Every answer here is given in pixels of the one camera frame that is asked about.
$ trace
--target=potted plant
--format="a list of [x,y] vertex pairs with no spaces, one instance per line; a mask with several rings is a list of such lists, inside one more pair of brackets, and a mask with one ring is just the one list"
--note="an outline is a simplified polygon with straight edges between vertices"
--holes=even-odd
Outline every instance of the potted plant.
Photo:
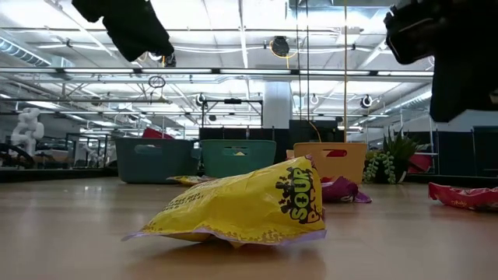
[[378,184],[397,184],[405,179],[409,160],[417,151],[418,145],[408,137],[403,137],[402,130],[391,136],[384,135],[384,147],[378,152],[369,152],[365,162],[363,179]]

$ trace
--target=snack bag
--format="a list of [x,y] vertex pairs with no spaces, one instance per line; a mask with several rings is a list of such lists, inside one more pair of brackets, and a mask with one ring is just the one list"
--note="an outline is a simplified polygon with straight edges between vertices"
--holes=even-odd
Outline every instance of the snack bag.
[[321,178],[321,189],[324,203],[371,203],[372,199],[359,191],[358,185],[340,176],[335,181]]
[[212,180],[173,199],[135,236],[202,242],[213,237],[235,247],[285,245],[325,237],[320,177],[300,157],[261,170]]
[[196,184],[204,183],[210,180],[215,180],[215,178],[207,176],[176,176],[167,178],[168,181],[174,181],[185,186],[195,186]]
[[462,189],[429,183],[429,197],[456,208],[498,212],[498,187]]

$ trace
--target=plastic basket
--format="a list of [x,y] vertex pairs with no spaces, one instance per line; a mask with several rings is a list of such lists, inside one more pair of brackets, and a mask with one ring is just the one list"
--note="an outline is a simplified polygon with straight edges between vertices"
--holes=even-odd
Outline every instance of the plastic basket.
[[366,144],[363,143],[296,143],[296,157],[312,155],[320,177],[343,176],[360,184],[363,179]]
[[117,170],[126,183],[167,184],[168,177],[197,174],[200,151],[187,140],[116,139]]
[[204,140],[201,146],[205,175],[223,178],[271,166],[277,145],[265,140]]

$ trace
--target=green storage bin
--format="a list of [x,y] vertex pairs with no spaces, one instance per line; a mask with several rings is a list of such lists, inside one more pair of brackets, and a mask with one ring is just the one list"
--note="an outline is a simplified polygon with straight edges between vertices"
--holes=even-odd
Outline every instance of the green storage bin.
[[188,140],[116,139],[117,171],[132,184],[168,184],[168,177],[197,175],[201,152]]
[[223,178],[271,166],[277,144],[265,140],[204,140],[201,146],[205,175]]

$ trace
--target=wooden table surface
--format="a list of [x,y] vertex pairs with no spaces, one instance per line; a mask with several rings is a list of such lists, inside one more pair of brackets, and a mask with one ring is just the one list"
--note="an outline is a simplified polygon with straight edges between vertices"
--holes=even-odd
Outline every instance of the wooden table surface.
[[0,184],[0,279],[498,279],[498,215],[442,206],[425,185],[365,186],[372,204],[327,206],[327,238],[289,247],[120,241],[184,189]]

